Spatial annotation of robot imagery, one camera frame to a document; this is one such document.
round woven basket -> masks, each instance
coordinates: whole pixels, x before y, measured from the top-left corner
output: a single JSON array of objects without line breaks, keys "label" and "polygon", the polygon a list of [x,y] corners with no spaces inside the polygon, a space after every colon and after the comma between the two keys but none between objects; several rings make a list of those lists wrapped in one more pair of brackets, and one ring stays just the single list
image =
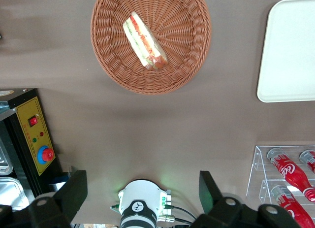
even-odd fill
[{"label": "round woven basket", "polygon": [[[165,51],[169,64],[147,70],[123,30],[135,11]],[[211,22],[204,0],[97,0],[91,22],[96,57],[126,89],[147,95],[176,90],[193,78],[207,56]]]}]

red switch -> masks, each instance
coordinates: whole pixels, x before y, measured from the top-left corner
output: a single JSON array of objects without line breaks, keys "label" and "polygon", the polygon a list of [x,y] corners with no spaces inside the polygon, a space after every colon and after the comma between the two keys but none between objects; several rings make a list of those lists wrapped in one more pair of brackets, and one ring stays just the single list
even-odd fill
[{"label": "red switch", "polygon": [[33,127],[34,125],[37,124],[36,116],[32,116],[31,118],[29,118],[29,124],[30,124],[30,127]]},{"label": "red switch", "polygon": [[50,162],[54,159],[54,150],[52,148],[46,148],[43,151],[42,158],[45,162]]}]

sandwich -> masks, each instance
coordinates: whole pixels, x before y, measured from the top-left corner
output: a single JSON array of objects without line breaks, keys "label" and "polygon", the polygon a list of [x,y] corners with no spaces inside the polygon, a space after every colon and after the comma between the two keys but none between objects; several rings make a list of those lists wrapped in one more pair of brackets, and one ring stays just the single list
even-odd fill
[{"label": "sandwich", "polygon": [[168,64],[165,52],[136,12],[123,23],[125,34],[141,64],[148,70]]}]

red bottle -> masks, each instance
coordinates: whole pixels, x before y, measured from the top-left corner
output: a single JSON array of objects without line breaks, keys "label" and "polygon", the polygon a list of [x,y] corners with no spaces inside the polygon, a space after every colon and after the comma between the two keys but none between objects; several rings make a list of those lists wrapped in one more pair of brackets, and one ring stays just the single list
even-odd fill
[{"label": "red bottle", "polygon": [[309,216],[309,214],[304,210],[304,208],[295,199],[290,190],[283,185],[274,187],[271,190],[272,196],[276,199],[280,207],[283,207],[291,216],[296,220],[296,222],[302,228],[315,228],[315,225]]},{"label": "red bottle", "polygon": [[300,161],[313,172],[315,173],[315,151],[314,150],[306,150],[300,154]]},{"label": "red bottle", "polygon": [[310,185],[306,174],[281,148],[271,149],[267,158],[290,185],[301,191],[309,201],[315,202],[315,189]]}]

clear acrylic stand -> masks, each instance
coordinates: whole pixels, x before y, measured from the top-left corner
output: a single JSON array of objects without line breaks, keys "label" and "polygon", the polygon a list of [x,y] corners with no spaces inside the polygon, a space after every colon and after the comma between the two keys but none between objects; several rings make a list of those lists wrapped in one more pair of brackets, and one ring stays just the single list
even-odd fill
[{"label": "clear acrylic stand", "polygon": [[315,174],[300,162],[300,154],[312,146],[256,146],[252,162],[252,170],[248,183],[246,198],[248,206],[257,210],[261,204],[277,204],[271,190],[277,185],[285,185],[293,193],[296,200],[304,207],[308,214],[315,219],[315,204],[308,201],[295,187],[288,184],[272,163],[267,159],[267,153],[273,148],[282,148],[290,159],[294,161],[307,175],[310,184],[315,187]]}]

